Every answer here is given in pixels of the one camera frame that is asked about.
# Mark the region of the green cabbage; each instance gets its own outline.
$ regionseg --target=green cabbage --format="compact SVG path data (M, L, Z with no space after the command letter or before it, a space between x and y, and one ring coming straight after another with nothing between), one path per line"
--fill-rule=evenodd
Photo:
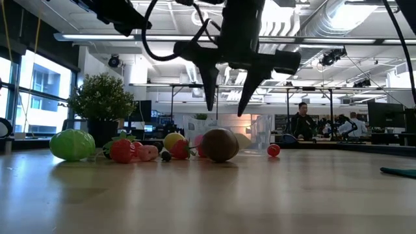
M95 153L96 143L82 130L67 129L52 137L49 148L60 159L79 161Z

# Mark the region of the green cloth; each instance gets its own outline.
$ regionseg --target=green cloth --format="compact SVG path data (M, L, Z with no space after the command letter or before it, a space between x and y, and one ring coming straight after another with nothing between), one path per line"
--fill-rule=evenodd
M407 178L416 179L416 170L403 170L403 169L393 169L393 168L380 168L380 170L386 174L398 175Z

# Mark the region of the black jacket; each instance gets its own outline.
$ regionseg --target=black jacket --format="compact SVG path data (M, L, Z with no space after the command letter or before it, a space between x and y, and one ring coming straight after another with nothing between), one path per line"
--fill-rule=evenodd
M291 127L294 137L298 138L299 135L303 135L307 140L313 137L313 130L317 127L317 124L309 115L300 116L298 112L292 117Z

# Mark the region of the black pot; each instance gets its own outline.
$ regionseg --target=black pot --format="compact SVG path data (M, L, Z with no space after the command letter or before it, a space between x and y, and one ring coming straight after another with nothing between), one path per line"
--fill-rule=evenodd
M88 133L94 137L96 147L102 148L112 137L117 136L118 122L89 120Z

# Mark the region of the person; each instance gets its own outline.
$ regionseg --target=person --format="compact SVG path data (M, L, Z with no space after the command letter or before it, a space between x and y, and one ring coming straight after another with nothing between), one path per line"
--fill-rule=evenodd
M361 137L364 133L367 133L367 128L365 127L365 123L357 119L357 113L351 112L350 113L350 120L351 122L355 123L357 125L357 130L352 131L348 134L348 137L354 138L354 137ZM352 129L352 124L346 121L343 125L341 125L338 128L338 131L340 133L345 133Z
M317 127L317 124L309 115L307 115L306 103L301 102L298 106L299 112L297 112L291 120L293 136L304 140L311 140L313 137L313 130Z

